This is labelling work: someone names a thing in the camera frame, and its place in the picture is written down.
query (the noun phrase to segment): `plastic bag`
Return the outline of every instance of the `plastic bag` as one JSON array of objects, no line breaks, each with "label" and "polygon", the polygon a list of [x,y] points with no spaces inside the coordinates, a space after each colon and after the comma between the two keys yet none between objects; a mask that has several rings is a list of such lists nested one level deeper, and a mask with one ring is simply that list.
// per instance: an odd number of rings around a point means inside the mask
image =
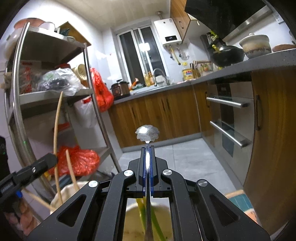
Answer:
[{"label": "plastic bag", "polygon": [[49,71],[38,83],[38,91],[63,91],[67,96],[75,95],[81,88],[80,80],[70,68]]},{"label": "plastic bag", "polygon": [[74,107],[77,120],[81,127],[92,128],[98,123],[91,97],[77,101],[74,103]]},{"label": "plastic bag", "polygon": [[20,94],[37,91],[37,85],[48,70],[41,69],[40,61],[21,61],[19,85]]},{"label": "plastic bag", "polygon": [[[61,146],[57,153],[59,176],[69,175],[66,159],[66,150],[69,150],[74,175],[77,177],[87,176],[96,171],[99,166],[100,157],[93,150],[82,150],[79,146],[74,148]],[[49,169],[49,174],[54,175],[54,167]]]},{"label": "plastic bag", "polygon": [[108,110],[114,101],[114,96],[104,84],[101,75],[95,68],[91,68],[91,77],[94,85],[96,100],[100,108],[100,112]]}]

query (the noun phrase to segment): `water heater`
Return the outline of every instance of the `water heater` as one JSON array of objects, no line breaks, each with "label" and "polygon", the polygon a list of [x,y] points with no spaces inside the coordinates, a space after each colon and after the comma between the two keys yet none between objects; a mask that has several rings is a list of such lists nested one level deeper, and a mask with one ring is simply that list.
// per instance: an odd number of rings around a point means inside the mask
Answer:
[{"label": "water heater", "polygon": [[154,25],[163,46],[182,43],[178,29],[171,18],[157,20]]}]

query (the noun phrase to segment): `gray countertop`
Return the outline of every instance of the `gray countertop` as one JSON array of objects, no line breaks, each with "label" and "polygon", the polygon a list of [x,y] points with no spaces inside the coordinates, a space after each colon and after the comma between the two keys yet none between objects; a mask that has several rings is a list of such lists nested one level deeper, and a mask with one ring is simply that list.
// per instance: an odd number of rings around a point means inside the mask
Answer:
[{"label": "gray countertop", "polygon": [[275,53],[266,54],[257,58],[249,59],[238,64],[225,67],[216,72],[210,73],[206,76],[202,76],[198,79],[182,82],[180,84],[168,85],[160,88],[155,88],[138,94],[131,94],[129,97],[125,97],[119,100],[115,100],[114,104],[122,103],[128,100],[140,98],[143,96],[159,93],[162,91],[172,90],[179,87],[194,85],[197,83],[213,80],[221,77],[230,76],[233,74],[239,74],[244,72],[250,72],[260,69],[269,69],[276,67],[287,67],[296,65],[296,49],[283,50]]}]

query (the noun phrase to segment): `wooden stick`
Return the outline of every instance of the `wooden stick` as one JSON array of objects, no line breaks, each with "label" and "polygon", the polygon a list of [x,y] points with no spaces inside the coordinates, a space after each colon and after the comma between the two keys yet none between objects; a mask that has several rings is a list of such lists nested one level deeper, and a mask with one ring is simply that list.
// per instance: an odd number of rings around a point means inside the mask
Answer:
[{"label": "wooden stick", "polygon": [[56,209],[53,206],[50,206],[47,202],[43,201],[40,197],[36,196],[35,194],[31,193],[26,188],[23,189],[31,198],[35,199],[37,202],[39,202],[44,207],[48,208],[50,211],[55,211]]},{"label": "wooden stick", "polygon": [[[59,123],[59,111],[61,109],[62,105],[62,98],[63,98],[63,92],[61,92],[59,96],[59,103],[57,104],[57,113],[56,113],[56,118],[54,122],[54,155],[57,155],[57,127]],[[61,189],[59,187],[59,170],[57,165],[54,167],[54,179],[57,187],[57,194],[59,197],[59,202],[60,204],[63,204],[63,199],[62,199],[62,194],[61,194]]]},{"label": "wooden stick", "polygon": [[76,177],[75,177],[74,172],[73,172],[71,159],[70,159],[70,154],[69,154],[68,149],[66,150],[66,157],[67,157],[68,168],[69,168],[70,176],[71,176],[71,179],[72,179],[72,182],[73,182],[73,185],[74,185],[74,189],[75,189],[76,192],[78,192],[79,191],[79,186],[77,184]]}]

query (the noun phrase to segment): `teal cloth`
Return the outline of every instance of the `teal cloth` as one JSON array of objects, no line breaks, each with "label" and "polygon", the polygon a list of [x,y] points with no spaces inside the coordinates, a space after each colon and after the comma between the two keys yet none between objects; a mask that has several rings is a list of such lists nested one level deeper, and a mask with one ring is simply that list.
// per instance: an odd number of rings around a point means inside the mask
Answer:
[{"label": "teal cloth", "polygon": [[248,197],[246,196],[246,194],[240,194],[238,196],[229,198],[229,200],[236,205],[240,210],[242,210],[243,212],[253,208],[250,200],[248,199]]}]

